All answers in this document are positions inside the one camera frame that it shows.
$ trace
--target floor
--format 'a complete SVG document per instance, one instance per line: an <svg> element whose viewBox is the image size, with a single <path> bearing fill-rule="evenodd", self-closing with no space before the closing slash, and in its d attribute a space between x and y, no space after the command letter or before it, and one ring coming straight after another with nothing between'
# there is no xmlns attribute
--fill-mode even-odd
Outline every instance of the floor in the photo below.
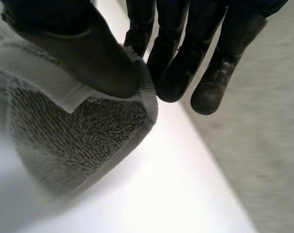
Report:
<svg viewBox="0 0 294 233"><path fill-rule="evenodd" d="M190 97L218 36L181 103L260 232L294 233L294 0L248 47L219 110L200 116Z"/></svg>

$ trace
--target terry cloth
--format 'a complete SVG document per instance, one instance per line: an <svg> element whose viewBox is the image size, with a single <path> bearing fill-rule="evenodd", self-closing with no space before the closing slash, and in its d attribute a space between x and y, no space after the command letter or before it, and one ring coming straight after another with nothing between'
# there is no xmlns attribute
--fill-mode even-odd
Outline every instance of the terry cloth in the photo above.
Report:
<svg viewBox="0 0 294 233"><path fill-rule="evenodd" d="M152 79L143 60L131 58L140 89L129 100L113 98L73 79L0 18L0 91L8 101L9 133L31 178L49 196L75 198L154 126L158 103Z"/></svg>

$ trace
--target black glove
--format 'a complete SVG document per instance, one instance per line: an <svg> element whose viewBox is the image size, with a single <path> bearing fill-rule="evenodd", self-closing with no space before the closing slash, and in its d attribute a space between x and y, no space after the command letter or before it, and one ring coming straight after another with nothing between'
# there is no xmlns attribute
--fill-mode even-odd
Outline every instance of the black glove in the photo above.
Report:
<svg viewBox="0 0 294 233"><path fill-rule="evenodd" d="M126 0L131 20L125 46L143 56L152 33L155 6L159 34L148 67L159 98L178 101L196 74L215 31L225 17L210 64L191 98L192 108L214 113L246 47L265 27L266 17L287 0ZM186 36L177 55L186 14Z"/></svg>
<svg viewBox="0 0 294 233"><path fill-rule="evenodd" d="M2 0L3 19L21 37L58 59L72 77L127 99L139 74L89 0Z"/></svg>

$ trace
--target white surface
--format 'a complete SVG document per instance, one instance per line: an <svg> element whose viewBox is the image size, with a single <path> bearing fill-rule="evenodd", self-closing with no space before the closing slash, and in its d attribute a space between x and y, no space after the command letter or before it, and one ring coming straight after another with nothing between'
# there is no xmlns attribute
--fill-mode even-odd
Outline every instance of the white surface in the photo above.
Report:
<svg viewBox="0 0 294 233"><path fill-rule="evenodd" d="M99 8L122 42L122 9L114 0ZM154 130L84 201L58 216L50 210L0 136L0 233L256 232L187 115L163 102Z"/></svg>

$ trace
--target finger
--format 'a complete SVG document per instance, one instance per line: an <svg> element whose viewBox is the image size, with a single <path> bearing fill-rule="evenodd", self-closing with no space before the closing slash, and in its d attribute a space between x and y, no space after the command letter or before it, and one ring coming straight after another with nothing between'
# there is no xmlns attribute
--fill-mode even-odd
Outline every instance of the finger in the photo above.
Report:
<svg viewBox="0 0 294 233"><path fill-rule="evenodd" d="M92 4L88 4L83 13L85 28L72 34L20 24L6 8L2 15L11 29L60 61L77 81L122 99L137 92L140 79L133 63Z"/></svg>
<svg viewBox="0 0 294 233"><path fill-rule="evenodd" d="M155 0L127 0L130 29L124 45L143 57L149 44L155 18Z"/></svg>
<svg viewBox="0 0 294 233"><path fill-rule="evenodd" d="M163 101L176 102L184 95L225 13L226 7L216 1L191 1L183 44L157 83Z"/></svg>
<svg viewBox="0 0 294 233"><path fill-rule="evenodd" d="M157 0L159 34L148 59L154 84L169 66L177 50L190 0Z"/></svg>
<svg viewBox="0 0 294 233"><path fill-rule="evenodd" d="M210 115L218 109L246 47L266 23L259 13L229 6L215 52L191 98L191 106L197 113Z"/></svg>

